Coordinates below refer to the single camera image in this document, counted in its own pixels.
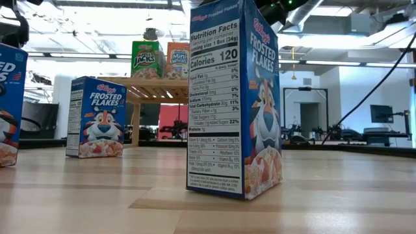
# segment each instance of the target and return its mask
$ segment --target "computer monitor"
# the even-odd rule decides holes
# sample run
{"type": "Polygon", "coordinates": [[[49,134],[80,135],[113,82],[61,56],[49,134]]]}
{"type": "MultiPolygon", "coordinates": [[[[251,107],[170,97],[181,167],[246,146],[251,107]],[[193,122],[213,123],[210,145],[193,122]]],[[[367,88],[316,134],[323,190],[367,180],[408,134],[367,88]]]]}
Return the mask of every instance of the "computer monitor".
{"type": "Polygon", "coordinates": [[[371,122],[379,124],[392,124],[393,108],[387,105],[370,105],[371,122]]]}

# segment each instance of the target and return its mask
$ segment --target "white pillar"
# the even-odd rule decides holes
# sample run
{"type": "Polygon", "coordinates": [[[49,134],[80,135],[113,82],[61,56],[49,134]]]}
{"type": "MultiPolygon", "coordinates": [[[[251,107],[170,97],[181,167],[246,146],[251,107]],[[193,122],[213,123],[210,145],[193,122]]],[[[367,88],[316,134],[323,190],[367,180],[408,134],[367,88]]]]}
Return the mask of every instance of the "white pillar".
{"type": "Polygon", "coordinates": [[[77,78],[75,74],[58,73],[53,84],[53,103],[58,103],[57,129],[55,139],[66,137],[68,132],[68,115],[70,111],[70,96],[72,80],[77,78]]]}

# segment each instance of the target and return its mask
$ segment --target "blue cereal box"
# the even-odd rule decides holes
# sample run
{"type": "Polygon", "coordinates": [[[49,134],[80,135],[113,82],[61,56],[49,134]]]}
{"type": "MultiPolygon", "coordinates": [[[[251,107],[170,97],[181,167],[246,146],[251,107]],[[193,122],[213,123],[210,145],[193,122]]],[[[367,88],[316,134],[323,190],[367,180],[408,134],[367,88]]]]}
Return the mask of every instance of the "blue cereal box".
{"type": "Polygon", "coordinates": [[[278,38],[252,0],[191,10],[187,189],[253,199],[282,180],[278,38]]]}
{"type": "Polygon", "coordinates": [[[0,43],[0,167],[16,164],[27,53],[0,43]]]}
{"type": "Polygon", "coordinates": [[[92,77],[72,81],[66,156],[122,156],[126,92],[92,77]]]}

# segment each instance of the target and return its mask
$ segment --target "nutrition facts panel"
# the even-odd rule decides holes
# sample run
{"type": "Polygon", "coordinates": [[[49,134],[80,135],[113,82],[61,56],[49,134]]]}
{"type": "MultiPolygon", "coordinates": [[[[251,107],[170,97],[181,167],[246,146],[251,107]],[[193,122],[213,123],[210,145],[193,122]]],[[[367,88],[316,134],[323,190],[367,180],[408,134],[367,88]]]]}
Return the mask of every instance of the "nutrition facts panel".
{"type": "Polygon", "coordinates": [[[83,105],[83,90],[71,92],[70,98],[70,113],[68,117],[68,140],[67,150],[68,155],[78,155],[79,149],[79,134],[81,130],[81,107],[83,105]]]}
{"type": "Polygon", "coordinates": [[[241,194],[239,20],[190,37],[188,186],[241,194]]]}

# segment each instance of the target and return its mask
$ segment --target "desk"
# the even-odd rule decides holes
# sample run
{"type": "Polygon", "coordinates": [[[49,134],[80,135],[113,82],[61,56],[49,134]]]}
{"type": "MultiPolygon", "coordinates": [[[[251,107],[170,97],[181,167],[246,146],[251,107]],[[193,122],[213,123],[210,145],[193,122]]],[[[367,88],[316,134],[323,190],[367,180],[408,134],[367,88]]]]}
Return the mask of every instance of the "desk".
{"type": "MultiPolygon", "coordinates": [[[[98,77],[104,81],[127,87],[127,102],[134,105],[133,126],[139,126],[141,103],[188,104],[188,81],[149,79],[140,80],[129,77],[98,77]]],[[[138,146],[138,127],[133,128],[132,144],[125,148],[138,146]]]]}

